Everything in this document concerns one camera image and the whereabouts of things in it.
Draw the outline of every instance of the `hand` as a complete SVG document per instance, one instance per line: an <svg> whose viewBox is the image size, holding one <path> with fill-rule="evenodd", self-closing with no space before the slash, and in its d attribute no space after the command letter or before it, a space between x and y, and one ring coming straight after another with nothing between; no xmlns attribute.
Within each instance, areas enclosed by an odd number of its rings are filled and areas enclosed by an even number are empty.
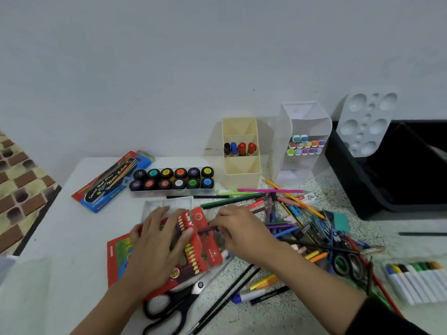
<svg viewBox="0 0 447 335"><path fill-rule="evenodd" d="M177 209L168 218L161 231L160 222L168 210L169 207L158 207L143 223L131 230L134 248L120 281L131 287L136 292L137 298L141 300L165 284L193 235L192 228L187 229L174 249L170 251L169 246L175 232L177 218L185 212L185 209Z"/></svg>
<svg viewBox="0 0 447 335"><path fill-rule="evenodd" d="M277 250L284 247L284 243L275 239L262 221L243 206L222 207L210 225L219 226L230 253L266 269L270 269Z"/></svg>

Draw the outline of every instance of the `person's left hand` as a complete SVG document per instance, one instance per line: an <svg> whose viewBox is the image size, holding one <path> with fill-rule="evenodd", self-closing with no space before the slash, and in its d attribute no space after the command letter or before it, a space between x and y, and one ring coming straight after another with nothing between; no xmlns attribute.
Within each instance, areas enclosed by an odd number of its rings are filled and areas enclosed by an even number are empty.
<svg viewBox="0 0 447 335"><path fill-rule="evenodd" d="M168 210L169 207L158 207L143 223L131 230L131 242L134 248L120 281L135 290L137 298L144 299L150 292L165 284L193 235L192 228L186 229L174 249L170 251L169 246L177 219L185 209L177 209L168 218L161 231L160 222Z"/></svg>

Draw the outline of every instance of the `red marker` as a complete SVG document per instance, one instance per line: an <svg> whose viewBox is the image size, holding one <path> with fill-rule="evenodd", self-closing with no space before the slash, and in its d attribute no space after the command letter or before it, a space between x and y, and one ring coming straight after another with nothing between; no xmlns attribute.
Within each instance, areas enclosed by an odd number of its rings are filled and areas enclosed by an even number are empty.
<svg viewBox="0 0 447 335"><path fill-rule="evenodd" d="M239 148L239 156L245 156L245 152L247 151L245 143L241 142L238 148Z"/></svg>
<svg viewBox="0 0 447 335"><path fill-rule="evenodd" d="M253 155L256 151L256 145L253 142L249 143L249 156Z"/></svg>

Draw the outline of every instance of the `black plastic box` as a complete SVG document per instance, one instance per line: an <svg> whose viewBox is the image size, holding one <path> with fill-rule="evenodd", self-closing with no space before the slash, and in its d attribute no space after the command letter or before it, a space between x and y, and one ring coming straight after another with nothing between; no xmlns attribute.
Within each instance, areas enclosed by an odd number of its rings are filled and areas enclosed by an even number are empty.
<svg viewBox="0 0 447 335"><path fill-rule="evenodd" d="M337 123L326 157L361 219L447 218L447 121L392 121L377 151L357 158Z"/></svg>

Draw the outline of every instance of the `white paint palette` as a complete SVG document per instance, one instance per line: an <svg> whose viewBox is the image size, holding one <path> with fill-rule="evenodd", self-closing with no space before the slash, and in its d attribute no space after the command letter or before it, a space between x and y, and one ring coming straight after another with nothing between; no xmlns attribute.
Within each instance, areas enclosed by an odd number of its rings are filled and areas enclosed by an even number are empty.
<svg viewBox="0 0 447 335"><path fill-rule="evenodd" d="M396 86L351 89L337 133L352 156L367 157L378 149L394 116L398 96Z"/></svg>

